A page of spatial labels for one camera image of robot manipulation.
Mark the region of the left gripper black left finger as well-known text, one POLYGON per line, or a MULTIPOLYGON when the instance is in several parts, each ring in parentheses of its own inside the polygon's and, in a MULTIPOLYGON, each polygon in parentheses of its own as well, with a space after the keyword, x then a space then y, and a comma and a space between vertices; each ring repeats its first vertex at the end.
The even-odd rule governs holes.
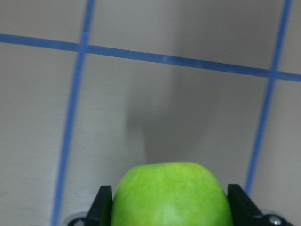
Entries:
POLYGON ((85 216, 68 220, 69 226, 110 226, 112 212, 112 188, 101 186, 85 216))

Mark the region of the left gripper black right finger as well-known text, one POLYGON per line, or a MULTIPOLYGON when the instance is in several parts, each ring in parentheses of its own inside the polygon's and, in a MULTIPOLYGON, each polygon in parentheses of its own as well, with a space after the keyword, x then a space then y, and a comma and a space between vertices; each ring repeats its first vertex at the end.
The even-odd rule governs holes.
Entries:
POLYGON ((238 184, 229 184, 227 198, 235 226, 291 226, 275 213, 263 213, 238 184))

